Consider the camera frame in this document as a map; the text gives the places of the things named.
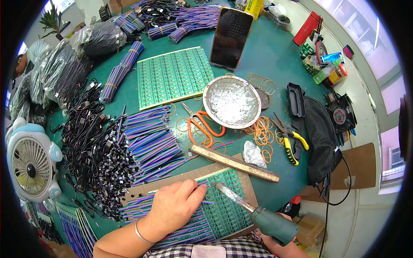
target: metal bowl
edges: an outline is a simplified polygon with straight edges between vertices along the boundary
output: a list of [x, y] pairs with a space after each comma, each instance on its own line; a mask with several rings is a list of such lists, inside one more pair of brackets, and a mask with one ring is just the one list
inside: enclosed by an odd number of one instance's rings
[[206, 112], [218, 124], [232, 129], [251, 126], [261, 112], [257, 91], [244, 79], [219, 76], [205, 87], [203, 101]]

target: smartphone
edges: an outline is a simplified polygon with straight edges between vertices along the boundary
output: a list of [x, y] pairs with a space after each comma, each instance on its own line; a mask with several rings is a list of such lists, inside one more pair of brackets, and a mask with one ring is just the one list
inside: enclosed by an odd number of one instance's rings
[[209, 62], [214, 66], [235, 70], [240, 64], [241, 54], [253, 21], [252, 14], [222, 7]]

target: silver bangle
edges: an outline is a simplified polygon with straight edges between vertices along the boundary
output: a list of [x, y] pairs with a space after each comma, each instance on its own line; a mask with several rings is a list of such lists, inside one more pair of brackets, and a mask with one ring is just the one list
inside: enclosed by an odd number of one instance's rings
[[143, 237], [140, 236], [140, 234], [139, 234], [139, 232], [138, 232], [138, 220], [135, 222], [135, 233], [136, 233], [136, 234], [138, 235], [138, 237], [139, 237], [142, 241], [144, 241], [145, 243], [147, 243], [147, 244], [155, 244], [155, 243], [146, 241], [145, 239], [143, 239]]

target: orange scissors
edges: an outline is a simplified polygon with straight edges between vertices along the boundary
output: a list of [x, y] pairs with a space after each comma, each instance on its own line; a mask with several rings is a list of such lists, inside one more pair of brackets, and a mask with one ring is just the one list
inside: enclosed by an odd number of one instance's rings
[[[210, 148], [213, 144], [214, 141], [212, 139], [212, 135], [215, 137], [221, 137], [222, 135], [224, 135], [225, 133], [225, 127], [222, 127], [222, 132], [220, 134], [217, 134], [216, 132], [214, 132], [209, 125], [207, 124], [207, 122], [205, 121], [205, 119], [201, 116], [201, 115], [205, 115], [207, 116], [208, 113], [205, 111], [201, 111], [199, 110], [197, 113], [192, 112], [192, 110], [190, 110], [190, 108], [185, 105], [184, 103], [182, 103], [182, 106], [186, 109], [186, 111], [189, 113], [189, 115], [191, 116], [191, 118], [187, 119], [188, 122], [188, 136], [189, 139], [191, 140], [192, 143], [195, 142], [194, 138], [192, 137], [192, 132], [191, 132], [191, 123], [193, 123], [196, 127], [198, 127], [206, 136], [208, 136], [209, 138], [209, 144], [206, 146], [207, 148]], [[208, 132], [207, 130], [205, 130], [205, 128], [203, 128], [200, 124], [198, 124], [197, 121], [195, 121], [192, 117], [196, 116], [197, 118], [199, 118], [202, 122], [202, 124], [206, 127], [206, 129], [210, 132]]]

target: yellow-handled pliers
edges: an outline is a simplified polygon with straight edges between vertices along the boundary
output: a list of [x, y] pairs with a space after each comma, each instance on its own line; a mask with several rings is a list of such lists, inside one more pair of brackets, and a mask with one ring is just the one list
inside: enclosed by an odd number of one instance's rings
[[270, 119], [273, 122], [273, 124], [276, 127], [278, 127], [278, 129], [280, 129], [281, 132], [282, 132], [282, 137], [284, 139], [284, 144], [285, 144], [285, 150], [287, 151], [287, 157], [291, 161], [291, 163], [298, 166], [298, 161], [294, 158], [294, 155], [292, 154], [291, 143], [290, 143], [290, 140], [288, 139], [288, 137], [293, 137], [293, 138], [299, 139], [301, 141], [301, 143], [303, 144], [304, 148], [306, 149], [306, 151], [308, 151], [310, 147], [301, 135], [299, 135], [298, 133], [294, 132], [293, 130], [291, 130], [287, 126], [285, 126], [283, 121], [281, 121], [281, 119], [277, 116], [276, 113], [274, 113], [274, 115], [275, 115], [275, 117], [277, 118], [277, 120], [279, 122], [274, 121], [272, 118], [270, 118]]

